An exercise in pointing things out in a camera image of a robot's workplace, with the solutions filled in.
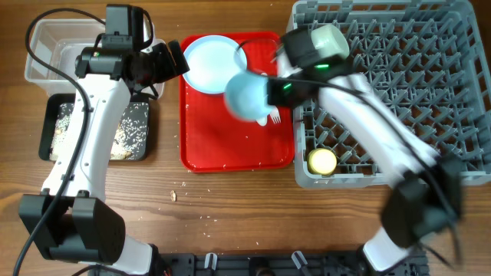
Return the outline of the white plastic fork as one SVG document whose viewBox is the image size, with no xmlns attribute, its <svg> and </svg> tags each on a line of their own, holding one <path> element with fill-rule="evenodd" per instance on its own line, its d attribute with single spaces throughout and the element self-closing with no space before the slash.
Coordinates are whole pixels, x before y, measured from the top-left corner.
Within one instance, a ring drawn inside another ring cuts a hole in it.
<svg viewBox="0 0 491 276">
<path fill-rule="evenodd" d="M 281 116 L 277 107 L 274 107 L 270 113 L 270 117 L 274 124 L 281 123 Z"/>
</svg>

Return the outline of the white plastic spoon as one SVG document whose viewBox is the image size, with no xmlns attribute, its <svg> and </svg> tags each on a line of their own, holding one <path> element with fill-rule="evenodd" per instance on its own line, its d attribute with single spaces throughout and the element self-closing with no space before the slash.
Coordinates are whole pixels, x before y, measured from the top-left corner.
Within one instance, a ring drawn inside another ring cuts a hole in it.
<svg viewBox="0 0 491 276">
<path fill-rule="evenodd" d="M 261 127 L 265 126 L 268 122 L 268 118 L 267 117 L 263 117 L 263 118 L 260 118 L 260 119 L 257 119 L 257 124 L 260 125 Z"/>
</svg>

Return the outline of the light blue bowl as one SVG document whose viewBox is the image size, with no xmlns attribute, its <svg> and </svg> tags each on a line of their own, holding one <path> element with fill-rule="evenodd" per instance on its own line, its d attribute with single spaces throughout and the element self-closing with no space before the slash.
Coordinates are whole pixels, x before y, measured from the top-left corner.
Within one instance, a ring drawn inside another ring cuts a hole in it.
<svg viewBox="0 0 491 276">
<path fill-rule="evenodd" d="M 233 76 L 224 92 L 227 110 L 242 121 L 267 117 L 273 110 L 273 106 L 268 104 L 267 83 L 266 77 L 248 72 Z"/>
</svg>

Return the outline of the light blue plate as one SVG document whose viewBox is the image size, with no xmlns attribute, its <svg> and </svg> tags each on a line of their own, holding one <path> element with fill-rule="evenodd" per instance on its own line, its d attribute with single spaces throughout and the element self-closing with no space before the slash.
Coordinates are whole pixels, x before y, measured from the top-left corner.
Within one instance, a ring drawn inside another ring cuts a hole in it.
<svg viewBox="0 0 491 276">
<path fill-rule="evenodd" d="M 222 35 L 207 35 L 184 51 L 189 70 L 185 82 L 203 94 L 222 94 L 232 77 L 245 71 L 247 58 L 239 44 Z"/>
</svg>

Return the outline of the green bowl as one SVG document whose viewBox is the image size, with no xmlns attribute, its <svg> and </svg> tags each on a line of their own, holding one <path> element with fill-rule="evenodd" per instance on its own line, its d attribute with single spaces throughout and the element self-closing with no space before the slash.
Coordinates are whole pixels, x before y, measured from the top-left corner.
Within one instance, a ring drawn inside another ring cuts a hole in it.
<svg viewBox="0 0 491 276">
<path fill-rule="evenodd" d="M 345 60 L 350 53 L 347 39 L 332 24 L 314 29 L 311 32 L 311 40 L 321 58 L 339 56 Z"/>
</svg>

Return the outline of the yellow plastic cup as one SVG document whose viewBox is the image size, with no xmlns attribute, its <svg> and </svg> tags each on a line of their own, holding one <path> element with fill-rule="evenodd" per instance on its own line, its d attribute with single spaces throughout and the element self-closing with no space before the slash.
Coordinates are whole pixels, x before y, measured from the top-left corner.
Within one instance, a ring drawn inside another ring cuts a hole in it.
<svg viewBox="0 0 491 276">
<path fill-rule="evenodd" d="M 337 167 L 336 155 L 329 149 L 318 148 L 308 154 L 308 170 L 318 175 L 331 175 Z"/>
</svg>

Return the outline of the food scraps and rice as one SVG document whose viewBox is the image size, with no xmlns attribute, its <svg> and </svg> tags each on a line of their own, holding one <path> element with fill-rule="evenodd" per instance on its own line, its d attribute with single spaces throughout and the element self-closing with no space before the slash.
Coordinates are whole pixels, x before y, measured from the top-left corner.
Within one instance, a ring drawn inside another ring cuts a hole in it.
<svg viewBox="0 0 491 276">
<path fill-rule="evenodd" d="M 54 122 L 54 134 L 48 146 L 48 160 L 55 161 L 61 152 L 61 146 L 68 134 L 73 103 L 62 103 L 58 108 Z M 150 105 L 147 102 L 130 102 L 118 123 L 113 146 L 110 151 L 111 161 L 128 161 L 144 159 L 149 132 Z"/>
</svg>

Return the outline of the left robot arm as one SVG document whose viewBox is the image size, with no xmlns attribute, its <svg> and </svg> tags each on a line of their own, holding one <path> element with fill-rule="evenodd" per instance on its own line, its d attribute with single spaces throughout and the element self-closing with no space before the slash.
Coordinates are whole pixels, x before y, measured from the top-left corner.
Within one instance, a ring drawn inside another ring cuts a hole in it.
<svg viewBox="0 0 491 276">
<path fill-rule="evenodd" d="M 50 261 L 82 263 L 121 275 L 167 275 L 170 266 L 155 245 L 131 238 L 124 219 L 105 202 L 110 151 L 133 95 L 159 98 L 156 85 L 189 67 L 178 41 L 154 42 L 143 8 L 109 4 L 105 30 L 75 61 L 68 81 L 74 109 L 64 151 L 37 195 L 21 197 L 18 214 L 35 245 Z"/>
</svg>

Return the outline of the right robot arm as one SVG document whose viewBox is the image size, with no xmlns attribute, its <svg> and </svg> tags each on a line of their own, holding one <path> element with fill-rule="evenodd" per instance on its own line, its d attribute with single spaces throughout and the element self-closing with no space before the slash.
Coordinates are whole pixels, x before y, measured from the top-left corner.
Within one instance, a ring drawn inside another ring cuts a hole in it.
<svg viewBox="0 0 491 276">
<path fill-rule="evenodd" d="M 281 38 L 278 74 L 268 81 L 268 102 L 298 107 L 306 100 L 332 113 L 379 165 L 392 187 L 381 228 L 361 246 L 360 273 L 385 274 L 431 235 L 449 229 L 455 262 L 463 262 L 457 224 L 463 212 L 461 159 L 441 156 L 382 103 L 367 78 L 347 60 L 348 42 L 334 25 L 297 28 Z"/>
</svg>

